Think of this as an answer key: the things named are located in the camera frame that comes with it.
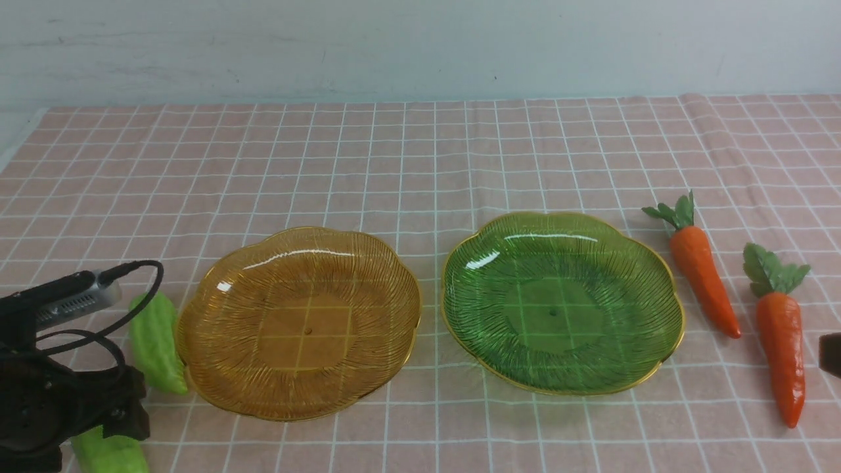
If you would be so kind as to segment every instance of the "toy carrot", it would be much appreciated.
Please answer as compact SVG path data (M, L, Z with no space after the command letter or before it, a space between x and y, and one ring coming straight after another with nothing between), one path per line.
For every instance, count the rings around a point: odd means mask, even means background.
M756 325L771 371L771 389L789 428L797 426L806 400L800 305L789 293L810 269L808 264L783 266L777 255L755 243L744 247L744 272L753 281L750 290L759 297Z
M681 195L674 209L666 204L657 204L656 209L646 207L643 212L663 219L674 227L676 232L669 241L672 257L680 272L689 280L692 292L701 303L701 309L725 335L730 338L741 337L742 331L730 305L730 298L727 297L727 290L712 260L710 240L701 228L695 226L695 198L692 191L689 197Z

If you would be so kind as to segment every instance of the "green vegetable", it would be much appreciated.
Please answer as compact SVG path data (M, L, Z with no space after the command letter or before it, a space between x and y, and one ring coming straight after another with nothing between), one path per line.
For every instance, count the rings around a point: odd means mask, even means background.
M784 266L777 255L756 243L745 245L743 255L742 268L751 280L750 290L759 298L772 292L790 294L812 269L808 264Z
M131 301L137 307L145 295ZM135 366L146 378L146 384L159 391L187 394L184 363L175 349L175 323L178 313L164 294L152 297L149 305L131 320L129 338L135 353Z
M102 426L70 439L82 473L149 473L140 442L114 435L103 438Z

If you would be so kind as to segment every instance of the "plate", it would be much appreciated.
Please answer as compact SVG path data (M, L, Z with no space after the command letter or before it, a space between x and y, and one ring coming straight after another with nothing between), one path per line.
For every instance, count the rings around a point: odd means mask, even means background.
M645 381L685 315L664 260L591 216L515 213L456 247L443 275L452 335L505 380L588 396Z
M220 259L178 319L178 353L207 402L298 421L390 380L415 343L417 279L374 236L294 228Z

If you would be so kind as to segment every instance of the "toy vegetable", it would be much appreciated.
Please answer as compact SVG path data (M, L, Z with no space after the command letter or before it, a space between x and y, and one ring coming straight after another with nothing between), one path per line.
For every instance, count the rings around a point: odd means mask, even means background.
M797 426L806 400L800 305L789 293L810 269L808 264L783 266L777 255L760 245L744 247L744 272L752 281L750 290L759 297L756 324L770 367L771 389L789 428Z
M140 442L114 435L103 438L102 426L70 439L82 473L149 473Z
M657 208L643 209L648 216L667 221L676 230L669 247L672 257L680 272L689 280L692 292L701 303L701 310L718 330L730 338L739 338L736 314L727 297L724 283L718 276L716 264L712 260L710 240L706 233L695 226L695 199L692 191L689 197L681 195L674 209L666 204L657 204Z
M145 295L131 301L134 309ZM178 311L162 293L155 294L149 305L131 320L129 338L135 354L135 365L147 384L163 392L187 394L184 363L175 349L173 330Z

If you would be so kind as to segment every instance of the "pink checkered tablecloth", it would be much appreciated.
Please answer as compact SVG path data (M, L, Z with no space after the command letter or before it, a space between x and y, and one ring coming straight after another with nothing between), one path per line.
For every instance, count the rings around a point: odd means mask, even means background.
M438 314L444 258L511 210L573 210L660 251L639 208L693 188L745 333L713 332L679 279L683 344L637 388L540 396L480 368ZM841 331L841 96L52 109L0 174L3 293L80 268L159 258L183 305L226 253L291 226L383 238L425 296L397 377L305 423L237 417L196 396L147 399L153 473L792 472L841 469L841 380L817 337ZM741 250L810 263L807 404L775 410ZM120 307L74 322L105 327ZM117 341L127 352L125 333ZM68 353L99 369L97 348ZM68 470L75 470L70 450Z

